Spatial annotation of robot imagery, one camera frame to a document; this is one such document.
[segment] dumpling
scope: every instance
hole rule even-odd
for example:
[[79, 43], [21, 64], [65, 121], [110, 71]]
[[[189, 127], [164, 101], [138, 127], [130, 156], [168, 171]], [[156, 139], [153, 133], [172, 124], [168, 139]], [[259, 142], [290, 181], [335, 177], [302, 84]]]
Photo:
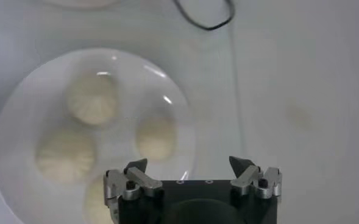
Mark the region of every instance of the dumpling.
[[169, 158], [176, 146], [173, 121], [165, 117], [143, 121], [138, 126], [136, 142], [142, 157], [155, 161]]
[[42, 175], [58, 183], [85, 178], [96, 160], [95, 141], [86, 133], [59, 129], [40, 144], [36, 164]]
[[77, 78], [68, 88], [70, 113], [88, 125], [102, 125], [117, 114], [117, 95], [110, 75], [90, 74]]

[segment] white plate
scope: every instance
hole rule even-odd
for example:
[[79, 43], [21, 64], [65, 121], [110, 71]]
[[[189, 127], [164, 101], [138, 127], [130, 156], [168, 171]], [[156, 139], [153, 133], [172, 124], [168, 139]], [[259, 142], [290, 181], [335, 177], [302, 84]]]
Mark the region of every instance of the white plate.
[[[83, 125], [64, 112], [64, 90], [78, 71], [109, 72], [118, 83], [120, 115], [92, 130], [98, 142], [97, 164], [83, 182], [64, 186], [45, 180], [35, 167], [35, 148], [48, 130]], [[151, 114], [171, 116], [176, 124], [174, 155], [150, 161], [147, 173], [159, 179], [186, 179], [193, 168], [195, 137], [186, 99], [158, 67], [113, 49], [68, 53], [37, 68], [16, 88], [0, 115], [0, 192], [25, 224], [80, 224], [88, 182], [107, 169], [122, 169], [140, 159], [135, 150], [137, 123]]]

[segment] white table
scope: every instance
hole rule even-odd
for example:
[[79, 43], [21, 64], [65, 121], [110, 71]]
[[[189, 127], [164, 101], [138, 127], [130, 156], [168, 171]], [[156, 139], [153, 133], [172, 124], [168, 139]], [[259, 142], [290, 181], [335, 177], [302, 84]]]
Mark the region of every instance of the white table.
[[[221, 19], [219, 0], [193, 2]], [[213, 33], [169, 0], [93, 12], [0, 0], [0, 110], [38, 65], [92, 46], [140, 54], [182, 88], [199, 130], [193, 178], [230, 178], [227, 155], [246, 156], [282, 168], [282, 223], [359, 223], [359, 0], [237, 1]], [[1, 197], [0, 223], [18, 223]]]

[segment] screw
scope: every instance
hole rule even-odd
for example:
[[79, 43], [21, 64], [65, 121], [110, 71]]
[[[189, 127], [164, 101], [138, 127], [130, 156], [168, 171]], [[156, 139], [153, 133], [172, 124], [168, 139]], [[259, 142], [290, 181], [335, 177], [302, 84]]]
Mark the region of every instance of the screw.
[[126, 182], [126, 189], [133, 190], [136, 188], [136, 183], [132, 180]]
[[266, 179], [261, 178], [258, 180], [258, 187], [260, 188], [267, 188], [269, 186], [269, 183]]

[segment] wire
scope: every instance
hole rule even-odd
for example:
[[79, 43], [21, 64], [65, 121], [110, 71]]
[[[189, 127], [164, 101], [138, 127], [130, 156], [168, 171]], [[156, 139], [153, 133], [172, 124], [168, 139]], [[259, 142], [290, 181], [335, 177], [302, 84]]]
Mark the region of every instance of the wire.
[[233, 17], [235, 17], [235, 4], [233, 3], [232, 0], [224, 0], [226, 2], [226, 4], [228, 5], [229, 8], [229, 17], [222, 23], [215, 25], [215, 26], [205, 26], [202, 24], [199, 24], [198, 22], [196, 22], [194, 19], [192, 19], [189, 14], [187, 14], [186, 10], [182, 7], [181, 3], [179, 2], [180, 0], [173, 0], [175, 5], [177, 6], [180, 14], [182, 14], [182, 16], [192, 25], [202, 29], [202, 30], [206, 30], [206, 31], [212, 31], [212, 30], [216, 30], [222, 26], [225, 26], [226, 24], [228, 24], [229, 22], [231, 22], [231, 20], [233, 19]]

